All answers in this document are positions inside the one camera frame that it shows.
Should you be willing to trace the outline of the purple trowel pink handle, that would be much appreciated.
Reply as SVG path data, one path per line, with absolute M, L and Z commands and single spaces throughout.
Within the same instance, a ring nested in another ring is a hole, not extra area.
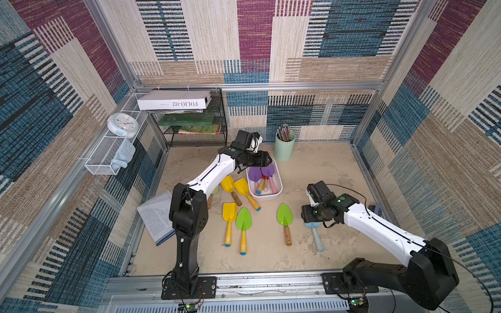
M 269 165 L 268 165 L 268 166 L 266 166 L 266 167 L 262 167 L 262 168 L 261 168 L 261 171 L 262 171 L 262 174 L 263 174 L 264 176 L 269 177 L 271 190 L 272 190 L 272 192 L 273 192 L 274 194 L 277 194 L 277 193 L 278 193 L 278 190 L 277 190 L 277 187 L 276 187 L 275 181 L 273 180 L 273 175 L 275 174 L 275 167 L 274 167 L 273 163 L 269 164 Z
M 254 191 L 257 189 L 257 183 L 262 178 L 261 168 L 259 167 L 250 167 L 249 170 L 249 179 L 254 183 Z

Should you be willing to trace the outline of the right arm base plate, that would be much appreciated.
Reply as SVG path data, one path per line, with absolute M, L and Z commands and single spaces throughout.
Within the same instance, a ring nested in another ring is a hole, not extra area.
M 378 286 L 362 285 L 358 282 L 345 280 L 343 272 L 322 273 L 320 276 L 327 295 L 379 292 Z

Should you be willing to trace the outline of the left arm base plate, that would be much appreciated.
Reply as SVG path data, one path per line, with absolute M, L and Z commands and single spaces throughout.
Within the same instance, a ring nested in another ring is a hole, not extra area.
M 217 291 L 216 276 L 198 276 L 192 282 L 177 282 L 167 276 L 162 281 L 162 300 L 214 299 Z

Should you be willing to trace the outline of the white plastic storage box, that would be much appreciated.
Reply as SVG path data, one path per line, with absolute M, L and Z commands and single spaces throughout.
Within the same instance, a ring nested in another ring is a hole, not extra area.
M 283 191 L 278 165 L 274 158 L 271 160 L 272 163 L 266 167 L 265 172 L 261 172 L 259 179 L 257 167 L 246 169 L 249 194 L 259 201 L 274 200 Z

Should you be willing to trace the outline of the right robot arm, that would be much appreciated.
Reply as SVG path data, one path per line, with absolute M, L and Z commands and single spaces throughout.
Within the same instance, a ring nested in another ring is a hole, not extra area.
M 398 264 L 374 263 L 355 258 L 343 267 L 342 281 L 349 291 L 378 286 L 407 294 L 427 310 L 435 310 L 459 284 L 459 276 L 447 245 L 437 238 L 426 240 L 374 215 L 348 194 L 327 202 L 311 200 L 302 206 L 305 222 L 347 225 L 385 248 Z

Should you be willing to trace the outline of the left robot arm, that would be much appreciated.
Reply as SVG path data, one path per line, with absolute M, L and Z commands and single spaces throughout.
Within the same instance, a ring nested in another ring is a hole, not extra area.
M 207 199 L 215 187 L 235 170 L 265 167 L 271 162 L 267 151 L 251 150 L 233 143 L 221 148 L 214 161 L 199 176 L 187 184 L 178 183 L 174 187 L 169 219 L 176 232 L 176 264 L 170 277 L 163 282 L 164 291 L 189 297 L 199 287 L 198 240 L 208 221 Z

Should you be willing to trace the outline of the light blue trowel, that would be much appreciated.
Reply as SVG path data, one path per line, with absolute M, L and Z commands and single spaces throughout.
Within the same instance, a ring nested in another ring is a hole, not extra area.
M 312 231 L 314 242 L 315 242 L 315 245 L 316 245 L 318 252 L 323 252 L 324 247 L 323 247 L 322 241 L 320 239 L 320 236 L 319 236 L 318 230 L 317 230 L 319 227 L 321 227 L 321 223 L 320 222 L 306 222 L 304 225 L 305 225 L 305 227 L 309 228 Z

